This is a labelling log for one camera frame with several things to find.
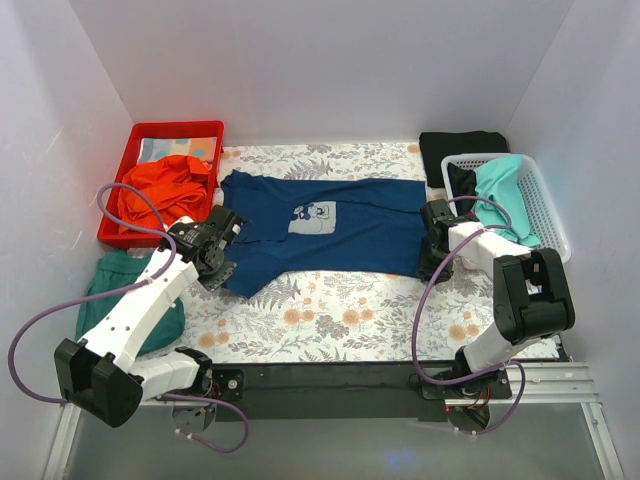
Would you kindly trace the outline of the dark blue t shirt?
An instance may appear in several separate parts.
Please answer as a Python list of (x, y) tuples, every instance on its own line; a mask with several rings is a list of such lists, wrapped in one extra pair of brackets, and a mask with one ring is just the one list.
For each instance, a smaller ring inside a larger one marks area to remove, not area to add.
[(284, 180), (233, 171), (224, 204), (247, 221), (228, 247), (229, 290), (251, 297), (287, 272), (328, 270), (414, 277), (426, 233), (422, 181)]

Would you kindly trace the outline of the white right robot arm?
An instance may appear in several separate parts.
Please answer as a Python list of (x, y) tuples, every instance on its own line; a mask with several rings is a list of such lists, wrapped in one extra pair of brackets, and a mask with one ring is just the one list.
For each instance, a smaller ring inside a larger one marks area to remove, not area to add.
[[(484, 225), (456, 216), (438, 199), (420, 214), (427, 230), (422, 239), (419, 277), (427, 281), (419, 300), (411, 334), (411, 355), (418, 376), (438, 386), (454, 385), (464, 397), (475, 397), (489, 384), (489, 375), (514, 362), (534, 343), (571, 329), (575, 309), (560, 254), (552, 248), (530, 249), (497, 234), (512, 226), (504, 208), (504, 224)], [(417, 353), (419, 322), (432, 289), (451, 278), (456, 257), (483, 270), (493, 282), (493, 323), (457, 354), (451, 379), (426, 373)]]

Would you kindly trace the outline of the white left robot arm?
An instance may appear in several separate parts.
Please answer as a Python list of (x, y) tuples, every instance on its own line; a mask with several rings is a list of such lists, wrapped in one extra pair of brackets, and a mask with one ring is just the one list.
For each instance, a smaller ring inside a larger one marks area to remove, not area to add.
[(111, 427), (123, 425), (143, 401), (181, 392), (205, 398), (213, 388), (213, 363), (189, 347), (151, 360), (141, 348), (165, 313), (192, 284), (214, 290), (235, 267), (224, 252), (244, 224), (216, 206), (204, 222), (182, 217), (169, 229), (139, 276), (142, 287), (127, 292), (79, 341), (65, 339), (54, 352), (62, 397)]

